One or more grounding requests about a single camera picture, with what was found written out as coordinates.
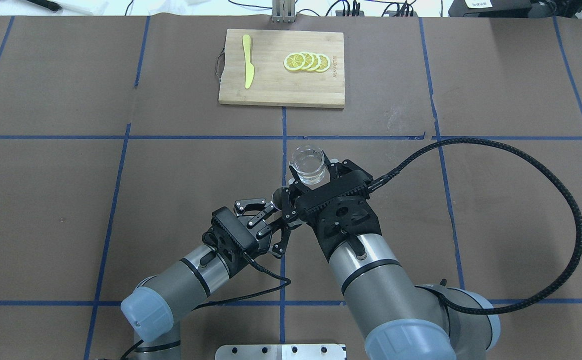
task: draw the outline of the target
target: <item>cutting board handle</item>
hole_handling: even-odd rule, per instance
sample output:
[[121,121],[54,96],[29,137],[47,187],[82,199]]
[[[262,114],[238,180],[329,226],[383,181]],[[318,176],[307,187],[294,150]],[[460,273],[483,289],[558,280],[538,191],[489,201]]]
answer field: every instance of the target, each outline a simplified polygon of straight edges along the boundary
[[[224,63],[222,64],[222,71],[220,72],[220,59],[224,58]],[[215,60],[215,76],[217,81],[222,83],[222,73],[224,73],[224,65],[226,65],[226,55],[224,54],[224,48],[219,55],[217,55],[217,60]]]

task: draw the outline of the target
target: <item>black cable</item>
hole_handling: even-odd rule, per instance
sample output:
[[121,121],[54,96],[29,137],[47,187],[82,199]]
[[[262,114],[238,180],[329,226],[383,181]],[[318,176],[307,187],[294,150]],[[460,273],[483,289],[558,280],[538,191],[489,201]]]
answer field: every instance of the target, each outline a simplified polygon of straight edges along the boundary
[[575,199],[573,198],[572,194],[568,191],[568,189],[564,186],[564,184],[541,162],[537,161],[531,155],[528,155],[522,150],[515,148],[513,146],[507,145],[505,143],[491,141],[487,139],[477,139],[473,137],[456,137],[453,139],[446,139],[442,141],[438,141],[432,143],[428,146],[424,146],[420,150],[414,152],[411,156],[407,157],[406,160],[401,162],[396,168],[389,171],[389,173],[380,176],[377,180],[374,180],[369,185],[369,192],[373,192],[377,190],[379,187],[385,185],[389,180],[395,178],[408,164],[410,164],[413,160],[417,157],[420,157],[424,153],[431,151],[433,149],[439,148],[441,146],[452,145],[452,144],[475,144],[475,145],[482,145],[482,146],[490,146],[492,148],[497,148],[500,150],[508,151],[513,155],[517,155],[517,157],[522,158],[533,167],[535,167],[542,175],[544,175],[551,184],[560,192],[563,198],[567,201],[567,204],[570,207],[570,210],[573,214],[573,221],[575,223],[575,246],[573,248],[573,253],[569,260],[569,263],[565,267],[565,269],[561,272],[561,274],[554,280],[549,286],[545,287],[543,290],[534,294],[533,296],[522,300],[518,303],[514,303],[513,305],[497,307],[495,309],[478,309],[473,307],[464,307],[453,303],[449,299],[447,299],[443,294],[436,294],[440,301],[449,308],[456,310],[456,312],[471,314],[471,315],[497,315],[497,314],[505,314],[510,312],[515,312],[517,310],[524,309],[528,306],[535,304],[536,302],[544,299],[545,297],[549,296],[557,289],[559,289],[565,282],[570,278],[575,271],[577,264],[579,264],[579,260],[582,256],[582,214],[579,211],[579,207]]
[[251,4],[240,4],[239,2],[235,2],[233,0],[228,0],[231,4],[240,5],[241,7],[249,7],[249,8],[257,8],[257,9],[269,9],[272,10],[271,6],[259,6],[259,5],[251,5]]
[[325,16],[329,16],[330,11],[333,9],[333,7],[337,5],[337,3],[345,3],[342,5],[342,14],[345,14],[347,9],[348,10],[351,9],[351,4],[348,2],[348,0],[337,0],[336,2],[332,3],[332,5],[327,10],[327,14],[325,14]]
[[128,6],[126,6],[126,11],[124,12],[124,16],[127,16],[129,14],[129,8],[131,7],[131,5],[133,4],[135,0],[131,0],[131,2],[129,2]]
[[408,9],[408,7],[409,7],[409,3],[405,1],[402,4],[402,6],[400,7],[400,13],[399,14],[400,14],[401,17],[404,17],[404,16],[407,15],[407,12],[408,12],[407,9]]
[[126,350],[126,352],[124,353],[124,355],[122,355],[122,357],[120,357],[120,360],[126,360],[127,357],[128,357],[128,355],[130,353],[132,353],[133,350],[137,349],[143,343],[144,343],[144,340],[140,340],[140,341],[136,342],[135,344],[133,344],[133,346],[129,347],[129,349]]
[[299,14],[301,12],[312,12],[312,13],[316,14],[317,16],[320,16],[320,14],[316,13],[315,10],[311,10],[311,9],[301,9],[297,13]]
[[389,10],[389,7],[391,7],[391,5],[397,5],[398,6],[398,11],[400,11],[400,3],[399,2],[390,2],[389,5],[387,5],[384,8],[384,11],[382,11],[381,16],[384,16],[384,14],[386,14],[386,12]]
[[252,266],[255,270],[257,270],[259,272],[263,272],[264,274],[270,276],[271,278],[275,278],[277,280],[284,281],[284,284],[280,284],[276,287],[271,287],[270,289],[266,289],[264,291],[259,291],[259,292],[254,292],[252,294],[248,294],[248,295],[244,295],[244,296],[228,298],[228,299],[220,300],[220,301],[208,301],[208,302],[202,303],[200,305],[197,305],[197,307],[193,310],[206,308],[207,306],[222,305],[222,304],[226,304],[226,303],[233,303],[235,301],[242,301],[242,300],[251,299],[254,297],[258,297],[258,296],[263,296],[264,294],[268,294],[268,293],[276,292],[277,290],[281,290],[281,289],[287,287],[289,284],[291,284],[290,278],[280,276],[280,275],[277,275],[276,273],[268,271],[268,269],[266,269],[262,265],[258,264],[255,260],[253,260],[250,256],[248,256],[246,254],[244,254],[243,257],[247,260],[247,262],[249,262],[250,266]]

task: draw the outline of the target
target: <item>black device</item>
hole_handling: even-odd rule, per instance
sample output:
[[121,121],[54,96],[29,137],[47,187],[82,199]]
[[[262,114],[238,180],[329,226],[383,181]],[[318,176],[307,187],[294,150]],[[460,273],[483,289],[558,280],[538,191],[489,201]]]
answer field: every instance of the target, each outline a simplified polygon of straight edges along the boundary
[[33,3],[39,5],[41,7],[45,7],[53,12],[58,12],[62,9],[62,5],[58,4],[57,2],[47,1],[47,0],[27,0],[29,3]]
[[490,0],[490,7],[483,7],[485,0],[453,0],[449,16],[453,18],[527,18],[531,10],[530,0]]

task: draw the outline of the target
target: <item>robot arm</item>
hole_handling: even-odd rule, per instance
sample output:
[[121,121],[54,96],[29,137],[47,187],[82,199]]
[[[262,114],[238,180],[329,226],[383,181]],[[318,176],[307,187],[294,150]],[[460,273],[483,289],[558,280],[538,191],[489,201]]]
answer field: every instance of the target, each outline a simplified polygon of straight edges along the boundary
[[[476,293],[446,288],[446,280],[413,285],[382,237],[378,218],[367,200],[415,158],[449,144],[492,146],[516,154],[540,170],[563,194],[574,215],[576,246],[567,268],[549,287],[516,305],[493,309]],[[281,258],[291,230],[302,224],[314,230],[371,360],[483,360],[499,337],[497,314],[522,309],[549,296],[579,262],[582,219],[575,200],[545,166],[512,146],[471,138],[439,141],[377,179],[350,160],[329,161],[323,155],[323,166],[330,175],[328,183],[310,189],[290,166],[294,181],[277,189],[271,202],[263,198],[239,200],[233,211],[222,207],[213,212],[202,246],[162,274],[141,282],[122,302],[122,311],[137,338],[145,342],[142,349],[164,350],[166,345],[179,345],[172,341],[175,333],[179,337],[178,321],[196,308],[216,305],[200,304],[247,265],[287,281],[263,269],[254,259],[265,253]],[[281,214],[269,221],[275,213]],[[278,230],[281,241],[272,244],[272,234]]]

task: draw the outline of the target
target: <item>glass cup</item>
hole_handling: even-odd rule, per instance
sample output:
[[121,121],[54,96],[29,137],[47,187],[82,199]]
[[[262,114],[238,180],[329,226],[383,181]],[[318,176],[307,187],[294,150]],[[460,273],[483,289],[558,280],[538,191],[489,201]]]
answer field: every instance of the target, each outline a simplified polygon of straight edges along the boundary
[[291,155],[290,166],[297,171],[301,182],[315,185],[324,179],[327,167],[324,163],[324,152],[315,145],[305,145],[296,148]]

